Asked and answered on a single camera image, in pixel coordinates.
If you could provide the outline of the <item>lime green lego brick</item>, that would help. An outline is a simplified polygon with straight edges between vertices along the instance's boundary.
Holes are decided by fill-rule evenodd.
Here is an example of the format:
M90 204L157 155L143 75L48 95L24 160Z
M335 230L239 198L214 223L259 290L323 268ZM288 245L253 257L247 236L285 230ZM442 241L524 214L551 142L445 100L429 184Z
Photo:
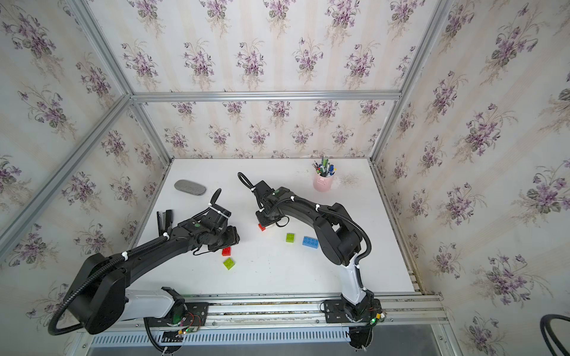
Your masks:
M232 258L227 258L223 262L225 268L229 271L235 266L235 261Z

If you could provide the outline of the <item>blue lego brick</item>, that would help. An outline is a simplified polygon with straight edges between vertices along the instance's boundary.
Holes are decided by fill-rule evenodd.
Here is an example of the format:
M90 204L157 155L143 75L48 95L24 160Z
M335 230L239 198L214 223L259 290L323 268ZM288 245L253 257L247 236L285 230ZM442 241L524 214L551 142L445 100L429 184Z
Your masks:
M311 249L317 249L319 247L319 241L316 238L305 236L302 240L302 245Z

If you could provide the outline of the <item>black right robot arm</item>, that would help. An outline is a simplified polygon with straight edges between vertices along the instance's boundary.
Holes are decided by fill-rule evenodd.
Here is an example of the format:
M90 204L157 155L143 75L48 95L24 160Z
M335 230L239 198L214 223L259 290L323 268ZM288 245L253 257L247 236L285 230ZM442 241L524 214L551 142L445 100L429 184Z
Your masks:
M244 173L237 175L255 197L259 225L268 228L284 218L294 218L312 227L324 256L343 268L341 299L345 305L354 310L369 309L374 294L364 287L360 262L371 254L372 243L345 207L339 203L332 206L314 203L289 188L270 188L263 180L253 184Z

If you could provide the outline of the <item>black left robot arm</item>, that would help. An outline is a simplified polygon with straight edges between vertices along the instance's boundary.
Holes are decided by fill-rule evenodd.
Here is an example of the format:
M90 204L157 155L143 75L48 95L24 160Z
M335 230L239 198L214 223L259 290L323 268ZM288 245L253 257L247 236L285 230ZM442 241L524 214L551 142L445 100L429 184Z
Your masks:
M50 335L79 329L96 335L118 321L163 319L181 325L188 314L184 297L171 287L135 291L132 283L179 255L213 253L238 244L237 229L228 224L230 211L217 204L218 189L207 209L168 228L160 237L109 257L96 253L82 265L48 324Z

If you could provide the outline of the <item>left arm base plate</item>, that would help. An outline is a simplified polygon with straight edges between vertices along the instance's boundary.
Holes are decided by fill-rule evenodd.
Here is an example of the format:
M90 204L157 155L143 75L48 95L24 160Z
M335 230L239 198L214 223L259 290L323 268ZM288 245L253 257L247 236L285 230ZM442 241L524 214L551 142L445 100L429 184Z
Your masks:
M151 328L199 329L205 326L208 311L208 303L185 303L184 306L175 304L173 310L169 311L165 317L150 317L147 323Z

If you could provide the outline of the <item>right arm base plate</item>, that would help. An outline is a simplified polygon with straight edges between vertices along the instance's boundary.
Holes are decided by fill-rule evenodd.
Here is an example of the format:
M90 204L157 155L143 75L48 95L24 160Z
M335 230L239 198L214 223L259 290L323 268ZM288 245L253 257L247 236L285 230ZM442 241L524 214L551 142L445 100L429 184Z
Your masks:
M362 302L353 305L341 298L322 302L320 310L326 323L366 323L376 325L384 322L386 314L380 300L365 297Z

